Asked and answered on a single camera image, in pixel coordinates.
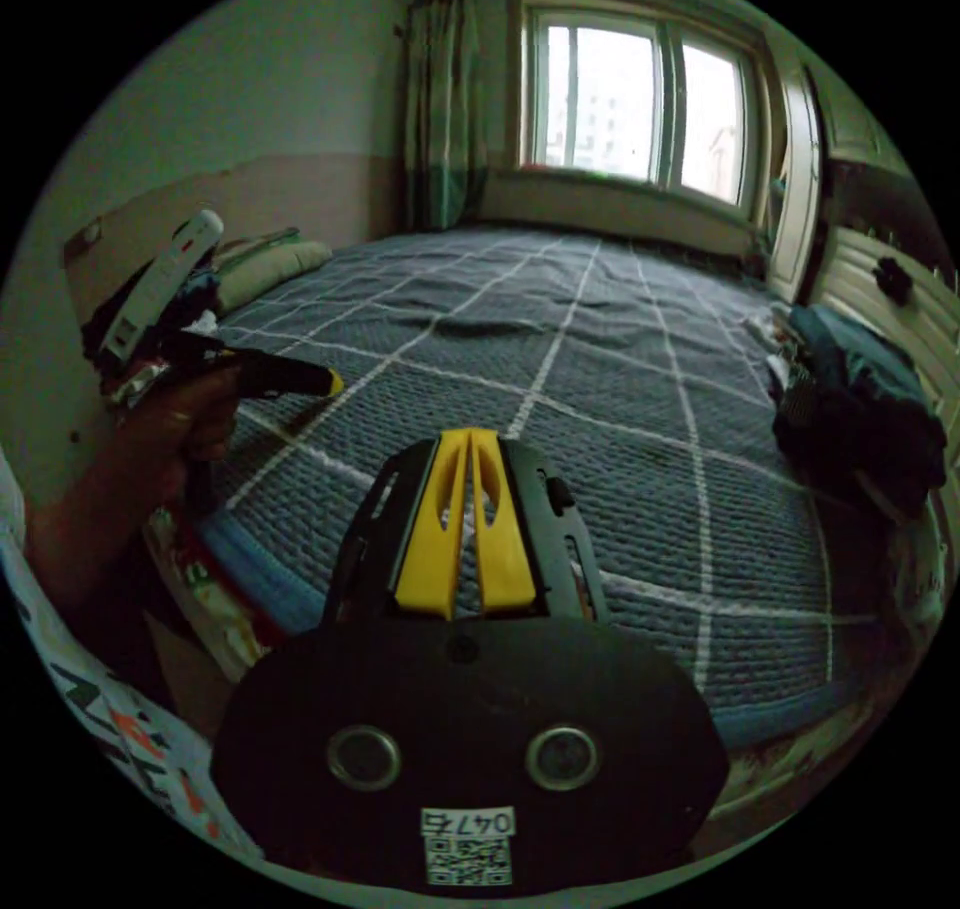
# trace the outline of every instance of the pile of clothes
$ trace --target pile of clothes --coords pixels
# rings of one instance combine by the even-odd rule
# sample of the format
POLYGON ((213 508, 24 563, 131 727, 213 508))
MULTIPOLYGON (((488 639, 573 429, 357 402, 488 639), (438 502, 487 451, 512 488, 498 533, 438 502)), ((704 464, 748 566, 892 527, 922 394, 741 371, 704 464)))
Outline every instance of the pile of clothes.
POLYGON ((946 482, 943 424, 899 346, 827 306, 777 305, 748 329, 767 359, 773 431, 795 464, 852 477, 898 525, 946 482))

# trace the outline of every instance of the white wall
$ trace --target white wall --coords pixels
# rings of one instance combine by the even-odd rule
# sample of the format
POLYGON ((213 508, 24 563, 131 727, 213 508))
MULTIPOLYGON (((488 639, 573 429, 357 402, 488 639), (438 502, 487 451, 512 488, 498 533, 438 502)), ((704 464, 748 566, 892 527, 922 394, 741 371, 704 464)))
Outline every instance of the white wall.
POLYGON ((398 155, 403 49, 393 26, 406 2, 228 0, 89 121, 31 216, 0 305, 0 444, 29 495, 61 492, 108 432, 80 354, 63 243, 104 211, 197 172, 264 155, 398 155))

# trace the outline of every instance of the green curtain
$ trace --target green curtain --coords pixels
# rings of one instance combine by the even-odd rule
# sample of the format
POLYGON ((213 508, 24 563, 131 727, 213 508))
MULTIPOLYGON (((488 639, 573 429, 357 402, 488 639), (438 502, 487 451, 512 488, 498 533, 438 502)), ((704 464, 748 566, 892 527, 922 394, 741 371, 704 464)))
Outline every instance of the green curtain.
POLYGON ((415 0, 407 32, 407 228, 473 216, 487 177, 473 0, 415 0))

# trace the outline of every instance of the yellow bracket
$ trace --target yellow bracket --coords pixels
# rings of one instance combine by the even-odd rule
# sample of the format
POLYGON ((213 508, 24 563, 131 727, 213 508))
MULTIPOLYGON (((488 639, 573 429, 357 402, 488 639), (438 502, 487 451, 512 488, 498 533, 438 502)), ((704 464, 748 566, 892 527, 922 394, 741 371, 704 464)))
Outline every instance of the yellow bracket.
POLYGON ((526 609, 533 605, 536 589, 496 432, 474 429, 472 449, 477 575, 484 614, 526 609), (484 493, 494 511, 489 525, 484 514, 484 493))
POLYGON ((451 620, 460 574, 468 459, 473 478, 477 574, 483 612, 526 609, 536 590, 497 433, 444 432, 407 547, 396 600, 401 609, 451 620), (487 523, 483 496, 494 515, 487 523))
POLYGON ((440 437, 397 583, 397 605, 401 609, 453 618, 469 452, 469 429, 445 432, 440 437))

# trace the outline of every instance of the printed number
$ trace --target printed number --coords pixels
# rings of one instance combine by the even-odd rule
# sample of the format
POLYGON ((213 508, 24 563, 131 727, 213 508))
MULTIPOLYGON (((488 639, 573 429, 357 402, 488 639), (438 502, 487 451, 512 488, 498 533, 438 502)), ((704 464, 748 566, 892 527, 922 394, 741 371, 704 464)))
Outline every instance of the printed number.
POLYGON ((452 835, 461 838, 496 839, 515 832, 513 809, 422 809, 423 835, 452 835))

